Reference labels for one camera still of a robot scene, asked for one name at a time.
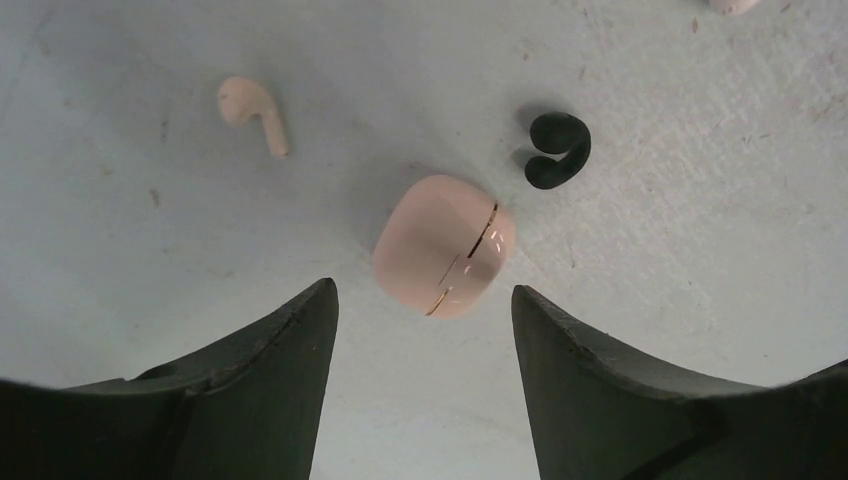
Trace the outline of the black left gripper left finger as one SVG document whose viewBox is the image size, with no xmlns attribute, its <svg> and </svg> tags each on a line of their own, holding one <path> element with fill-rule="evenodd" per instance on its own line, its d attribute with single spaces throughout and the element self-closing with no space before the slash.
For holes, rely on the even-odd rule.
<svg viewBox="0 0 848 480">
<path fill-rule="evenodd" d="M 5 479 L 306 479 L 339 316 L 316 281 L 267 316 L 140 376 L 1 384 Z"/>
</svg>

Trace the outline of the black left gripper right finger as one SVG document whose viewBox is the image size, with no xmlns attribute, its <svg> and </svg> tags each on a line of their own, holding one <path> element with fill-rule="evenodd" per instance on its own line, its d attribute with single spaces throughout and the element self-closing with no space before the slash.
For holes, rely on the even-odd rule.
<svg viewBox="0 0 848 480">
<path fill-rule="evenodd" d="M 544 479 L 843 479 L 847 366 L 759 387 L 646 354 L 519 285 L 518 363 Z"/>
</svg>

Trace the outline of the pink square earbud case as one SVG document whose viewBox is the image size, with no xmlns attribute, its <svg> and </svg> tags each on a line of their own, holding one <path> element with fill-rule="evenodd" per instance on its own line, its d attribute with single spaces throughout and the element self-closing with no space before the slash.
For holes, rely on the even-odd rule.
<svg viewBox="0 0 848 480">
<path fill-rule="evenodd" d="M 404 194 L 373 254 L 378 285 L 427 316 L 467 312 L 500 273 L 515 244 L 511 213 L 488 193 L 447 175 Z"/>
</svg>

